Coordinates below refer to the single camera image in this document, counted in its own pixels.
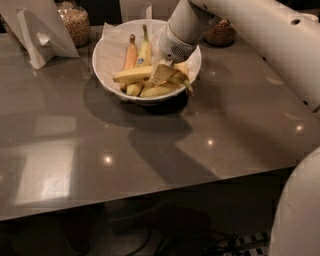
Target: cable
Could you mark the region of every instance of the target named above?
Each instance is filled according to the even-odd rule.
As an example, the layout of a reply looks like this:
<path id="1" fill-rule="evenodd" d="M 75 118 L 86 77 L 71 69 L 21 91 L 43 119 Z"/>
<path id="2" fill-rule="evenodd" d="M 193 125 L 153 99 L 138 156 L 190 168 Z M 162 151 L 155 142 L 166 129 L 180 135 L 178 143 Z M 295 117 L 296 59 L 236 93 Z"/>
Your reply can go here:
<path id="1" fill-rule="evenodd" d="M 152 236 L 152 229 L 149 228 L 149 229 L 148 229 L 147 238 L 146 238 L 146 240 L 143 242 L 143 244 L 142 244 L 140 247 L 138 247 L 137 249 L 135 249 L 133 252 L 130 252 L 130 253 L 124 255 L 124 256 L 133 256 L 133 255 L 137 254 L 138 252 L 140 252 L 140 251 L 141 251 L 144 247 L 146 247 L 146 245 L 149 243 L 151 236 Z"/>

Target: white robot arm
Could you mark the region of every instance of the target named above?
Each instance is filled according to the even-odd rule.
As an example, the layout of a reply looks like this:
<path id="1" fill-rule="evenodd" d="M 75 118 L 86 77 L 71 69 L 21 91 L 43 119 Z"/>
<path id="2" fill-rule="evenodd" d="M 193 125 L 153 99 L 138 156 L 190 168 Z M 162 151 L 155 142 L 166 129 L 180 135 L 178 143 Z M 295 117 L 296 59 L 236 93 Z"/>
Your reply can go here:
<path id="1" fill-rule="evenodd" d="M 274 0 L 180 0 L 160 38 L 161 55 L 186 60 L 221 18 L 311 111 L 320 111 L 320 25 Z"/>
<path id="2" fill-rule="evenodd" d="M 160 38 L 162 57 L 187 59 L 202 32 L 220 17 L 231 22 L 311 111 L 320 113 L 320 25 L 274 0 L 180 0 Z M 269 256 L 319 255 L 319 179 L 320 148 L 287 181 Z"/>

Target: cereal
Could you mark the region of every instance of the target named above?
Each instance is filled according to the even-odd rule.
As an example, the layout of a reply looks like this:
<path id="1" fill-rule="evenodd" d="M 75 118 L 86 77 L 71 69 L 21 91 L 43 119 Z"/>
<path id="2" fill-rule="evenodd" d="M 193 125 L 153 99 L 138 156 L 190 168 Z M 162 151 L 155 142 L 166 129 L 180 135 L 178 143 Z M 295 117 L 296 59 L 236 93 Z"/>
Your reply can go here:
<path id="1" fill-rule="evenodd" d="M 90 23 L 87 11 L 71 1 L 57 3 L 57 6 L 60 17 L 75 47 L 85 46 L 90 39 Z"/>

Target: countertop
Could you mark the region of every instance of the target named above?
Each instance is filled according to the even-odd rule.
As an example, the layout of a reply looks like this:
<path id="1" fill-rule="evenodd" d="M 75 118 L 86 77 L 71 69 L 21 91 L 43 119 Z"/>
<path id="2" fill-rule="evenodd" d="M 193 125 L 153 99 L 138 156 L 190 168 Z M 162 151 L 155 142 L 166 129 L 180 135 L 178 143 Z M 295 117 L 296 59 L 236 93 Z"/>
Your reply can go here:
<path id="1" fill-rule="evenodd" d="M 194 97 L 122 102 L 80 59 L 40 70 L 0 35 L 0 220 L 296 166 L 320 121 L 240 38 L 202 43 Z"/>

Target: banana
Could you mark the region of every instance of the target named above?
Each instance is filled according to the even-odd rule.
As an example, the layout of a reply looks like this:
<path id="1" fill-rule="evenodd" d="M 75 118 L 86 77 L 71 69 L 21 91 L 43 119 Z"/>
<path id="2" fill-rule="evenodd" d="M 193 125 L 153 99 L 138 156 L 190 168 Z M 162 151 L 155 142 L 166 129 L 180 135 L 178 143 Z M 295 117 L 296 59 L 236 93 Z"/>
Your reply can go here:
<path id="1" fill-rule="evenodd" d="M 140 46 L 136 67 L 151 65 L 151 43 L 148 38 L 148 28 L 143 24 L 143 42 Z"/>
<path id="2" fill-rule="evenodd" d="M 170 92 L 173 92 L 177 89 L 181 88 L 180 85 L 165 82 L 162 85 L 151 87 L 143 92 L 141 92 L 140 97 L 141 98 L 154 98 L 162 95 L 166 95 Z"/>
<path id="3" fill-rule="evenodd" d="M 132 84 L 149 78 L 152 71 L 153 66 L 135 67 L 122 70 L 113 76 L 113 81 L 116 83 Z"/>
<path id="4" fill-rule="evenodd" d="M 137 58 L 138 58 L 138 49 L 136 47 L 135 44 L 135 35 L 131 34 L 130 35 L 130 41 L 129 41 L 129 45 L 127 46 L 127 51 L 126 51 L 126 59 L 124 62 L 124 70 L 130 69 L 130 68 L 134 68 L 137 62 Z M 123 91 L 126 91 L 126 84 L 121 83 L 120 84 L 120 88 Z"/>
<path id="5" fill-rule="evenodd" d="M 128 96 L 139 96 L 142 87 L 143 87 L 143 81 L 139 81 L 133 84 L 128 84 L 126 93 Z"/>

